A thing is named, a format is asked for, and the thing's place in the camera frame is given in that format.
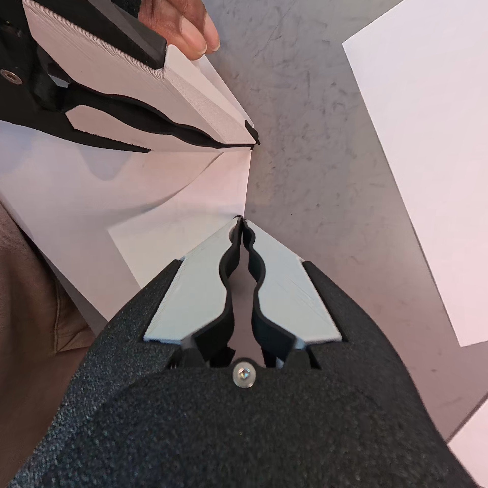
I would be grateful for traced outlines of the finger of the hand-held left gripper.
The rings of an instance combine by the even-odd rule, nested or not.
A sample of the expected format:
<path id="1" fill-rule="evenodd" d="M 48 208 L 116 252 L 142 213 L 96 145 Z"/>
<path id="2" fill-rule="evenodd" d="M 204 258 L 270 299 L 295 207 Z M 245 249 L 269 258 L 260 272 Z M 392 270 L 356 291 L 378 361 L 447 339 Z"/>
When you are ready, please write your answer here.
<path id="1" fill-rule="evenodd" d="M 223 153 L 254 148 L 253 143 L 220 143 L 189 125 L 132 99 L 95 93 L 66 93 L 64 113 L 79 131 L 155 152 Z"/>
<path id="2" fill-rule="evenodd" d="M 191 61 L 166 44 L 163 67 L 151 68 L 38 1 L 22 4 L 34 40 L 82 87 L 140 101 L 220 143 L 259 143 L 246 112 L 205 55 Z"/>

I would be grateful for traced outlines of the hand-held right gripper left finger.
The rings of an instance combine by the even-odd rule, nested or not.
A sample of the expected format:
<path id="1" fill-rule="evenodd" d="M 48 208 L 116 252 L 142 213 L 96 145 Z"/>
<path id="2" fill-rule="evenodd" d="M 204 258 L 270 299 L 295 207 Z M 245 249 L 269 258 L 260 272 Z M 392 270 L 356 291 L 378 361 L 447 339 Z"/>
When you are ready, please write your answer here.
<path id="1" fill-rule="evenodd" d="M 234 332 L 228 279 L 240 261 L 242 216 L 187 252 L 143 335 L 148 346 L 175 346 L 203 362 L 225 355 Z"/>

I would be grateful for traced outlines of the person's left hand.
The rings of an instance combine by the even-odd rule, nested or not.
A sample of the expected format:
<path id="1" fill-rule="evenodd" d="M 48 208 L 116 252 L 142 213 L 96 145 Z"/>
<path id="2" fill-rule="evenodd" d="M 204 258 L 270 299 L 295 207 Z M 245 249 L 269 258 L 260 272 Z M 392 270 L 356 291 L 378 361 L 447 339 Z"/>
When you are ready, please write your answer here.
<path id="1" fill-rule="evenodd" d="M 202 1 L 141 1 L 138 20 L 189 60 L 219 50 L 221 40 Z"/>

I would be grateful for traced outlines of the white paper sheet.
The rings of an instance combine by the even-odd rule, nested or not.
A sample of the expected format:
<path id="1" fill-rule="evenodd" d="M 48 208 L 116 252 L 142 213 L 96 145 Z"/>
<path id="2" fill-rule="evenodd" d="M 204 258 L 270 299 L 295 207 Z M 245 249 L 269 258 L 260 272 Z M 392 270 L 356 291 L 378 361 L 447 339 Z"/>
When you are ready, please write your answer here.
<path id="1" fill-rule="evenodd" d="M 448 443 L 477 485 L 487 487 L 487 401 Z"/>
<path id="2" fill-rule="evenodd" d="M 251 152 L 130 153 L 1 122 L 1 203 L 99 331 L 246 204 Z"/>
<path id="3" fill-rule="evenodd" d="M 460 346 L 487 341 L 487 1 L 402 1 L 343 47 Z"/>

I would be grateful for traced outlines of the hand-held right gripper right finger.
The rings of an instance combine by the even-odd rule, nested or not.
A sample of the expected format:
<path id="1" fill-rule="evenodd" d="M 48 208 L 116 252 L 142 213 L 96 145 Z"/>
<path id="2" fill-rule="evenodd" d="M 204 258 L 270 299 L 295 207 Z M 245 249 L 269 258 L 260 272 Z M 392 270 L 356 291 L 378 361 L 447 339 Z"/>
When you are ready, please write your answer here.
<path id="1" fill-rule="evenodd" d="M 306 262 L 247 219 L 243 240 L 248 269 L 256 281 L 252 331 L 262 350 L 285 363 L 293 350 L 341 342 Z"/>

